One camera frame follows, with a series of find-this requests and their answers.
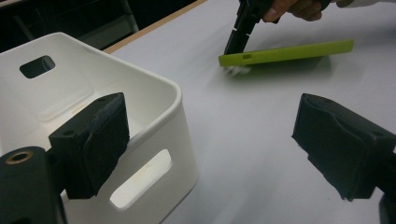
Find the white table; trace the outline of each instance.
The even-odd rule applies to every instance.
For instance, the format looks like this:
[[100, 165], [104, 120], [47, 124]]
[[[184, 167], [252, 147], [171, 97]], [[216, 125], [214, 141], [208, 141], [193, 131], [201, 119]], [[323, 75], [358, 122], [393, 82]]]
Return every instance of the white table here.
[[183, 90], [200, 178], [163, 223], [379, 223], [370, 200], [343, 201], [290, 137], [303, 92], [396, 133], [396, 4], [329, 6], [321, 21], [258, 24], [246, 50], [344, 38], [348, 54], [219, 67], [238, 1], [208, 0], [112, 53]]

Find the bin handle cutout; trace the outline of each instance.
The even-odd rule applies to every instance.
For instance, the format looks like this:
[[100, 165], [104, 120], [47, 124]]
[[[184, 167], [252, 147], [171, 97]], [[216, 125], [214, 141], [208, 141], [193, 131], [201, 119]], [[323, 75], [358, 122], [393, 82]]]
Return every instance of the bin handle cutout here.
[[171, 167], [169, 151], [161, 150], [111, 194], [110, 203], [120, 211], [128, 209]]
[[23, 64], [20, 67], [21, 72], [27, 78], [35, 78], [52, 70], [55, 67], [55, 62], [50, 56], [43, 56], [32, 60], [29, 63]]

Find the hand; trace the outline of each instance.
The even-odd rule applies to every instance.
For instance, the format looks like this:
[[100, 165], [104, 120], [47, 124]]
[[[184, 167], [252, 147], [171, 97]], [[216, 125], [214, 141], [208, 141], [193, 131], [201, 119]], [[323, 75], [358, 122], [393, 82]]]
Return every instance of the hand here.
[[287, 11], [297, 18], [306, 21], [320, 20], [321, 4], [315, 0], [275, 0], [271, 8], [264, 13], [262, 20], [273, 22], [279, 19]]

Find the wooden edge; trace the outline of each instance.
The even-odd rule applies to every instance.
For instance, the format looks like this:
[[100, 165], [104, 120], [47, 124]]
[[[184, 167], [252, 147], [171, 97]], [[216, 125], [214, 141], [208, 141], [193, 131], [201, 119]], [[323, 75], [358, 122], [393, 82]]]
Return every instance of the wooden edge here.
[[126, 46], [127, 44], [131, 43], [132, 41], [136, 40], [137, 38], [139, 38], [143, 35], [146, 35], [149, 32], [157, 29], [158, 27], [166, 24], [167, 22], [183, 15], [184, 13], [192, 10], [193, 8], [198, 7], [199, 5], [201, 5], [202, 3], [206, 2], [206, 1], [207, 0], [196, 0], [195, 2], [189, 4], [188, 6], [183, 7], [182, 9], [172, 13], [171, 15], [169, 15], [159, 21], [152, 23], [150, 26], [144, 28], [143, 30], [138, 31], [137, 33], [135, 33], [133, 35], [130, 35], [130, 36], [122, 39], [120, 42], [117, 42], [116, 44], [108, 47], [107, 49], [104, 49], [103, 51], [106, 53], [112, 53], [112, 52], [116, 51], [117, 49], [120, 49], [120, 48]]

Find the black tool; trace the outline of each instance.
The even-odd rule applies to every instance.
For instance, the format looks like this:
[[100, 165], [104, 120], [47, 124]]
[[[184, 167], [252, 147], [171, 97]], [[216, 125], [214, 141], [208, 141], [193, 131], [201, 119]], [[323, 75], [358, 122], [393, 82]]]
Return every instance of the black tool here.
[[381, 223], [396, 223], [396, 135], [336, 102], [303, 94], [292, 137], [343, 199], [384, 192]]
[[0, 223], [66, 223], [60, 193], [89, 199], [116, 168], [129, 127], [122, 93], [99, 98], [49, 136], [52, 148], [0, 158]]
[[[270, 9], [274, 0], [239, 0], [240, 6], [237, 11], [237, 18], [224, 54], [242, 53], [247, 45], [249, 36], [254, 26], [258, 23], [264, 12]], [[319, 0], [321, 10], [324, 10], [330, 0]]]

